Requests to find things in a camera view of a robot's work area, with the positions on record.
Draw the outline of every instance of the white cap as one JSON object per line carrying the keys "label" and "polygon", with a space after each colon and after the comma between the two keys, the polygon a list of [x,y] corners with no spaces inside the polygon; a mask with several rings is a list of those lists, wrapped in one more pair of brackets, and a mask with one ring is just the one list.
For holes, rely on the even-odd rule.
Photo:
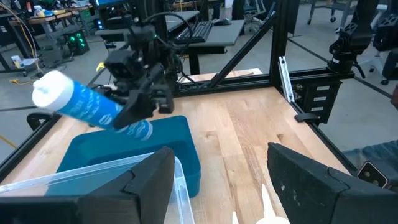
{"label": "white cap", "polygon": [[54,111],[62,109],[73,94],[73,80],[56,70],[35,81],[33,87],[33,103]]}

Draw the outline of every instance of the keyboard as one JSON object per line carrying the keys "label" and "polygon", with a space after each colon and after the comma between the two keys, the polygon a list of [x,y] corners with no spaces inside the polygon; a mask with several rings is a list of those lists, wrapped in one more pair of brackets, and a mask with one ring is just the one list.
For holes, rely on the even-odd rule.
{"label": "keyboard", "polygon": [[196,29],[193,29],[195,25],[191,26],[193,35],[190,39],[189,29],[185,28],[181,34],[179,34],[175,39],[174,43],[176,44],[186,44],[187,42],[193,43],[203,43],[206,42],[207,37],[209,36],[211,27],[213,27],[213,23],[211,21],[198,22]]}

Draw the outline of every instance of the computer tower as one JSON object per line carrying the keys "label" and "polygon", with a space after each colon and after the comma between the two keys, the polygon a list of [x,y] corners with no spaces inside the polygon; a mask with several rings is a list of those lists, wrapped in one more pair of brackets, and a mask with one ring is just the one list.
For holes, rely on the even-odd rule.
{"label": "computer tower", "polygon": [[68,45],[69,51],[73,55],[82,55],[90,50],[82,30],[64,34],[63,36]]}

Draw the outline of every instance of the blue cylindrical bottle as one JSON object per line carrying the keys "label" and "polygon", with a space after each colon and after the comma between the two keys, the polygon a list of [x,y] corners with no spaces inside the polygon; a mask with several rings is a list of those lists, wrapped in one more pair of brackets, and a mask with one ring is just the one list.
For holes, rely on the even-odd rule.
{"label": "blue cylindrical bottle", "polygon": [[152,125],[146,120],[115,130],[113,121],[123,107],[59,71],[48,72],[33,86],[32,100],[39,108],[54,110],[139,140],[146,140],[152,134]]}

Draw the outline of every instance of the metal hinge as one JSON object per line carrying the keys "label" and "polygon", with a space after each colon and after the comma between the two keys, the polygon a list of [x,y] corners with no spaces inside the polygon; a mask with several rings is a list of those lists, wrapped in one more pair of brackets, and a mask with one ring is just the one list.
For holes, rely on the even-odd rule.
{"label": "metal hinge", "polygon": [[287,69],[286,58],[285,56],[281,56],[278,58],[279,65],[279,74],[280,79],[282,80],[282,89],[284,90],[285,99],[289,103],[294,102],[294,94],[292,89],[292,84],[290,82],[289,70]]}

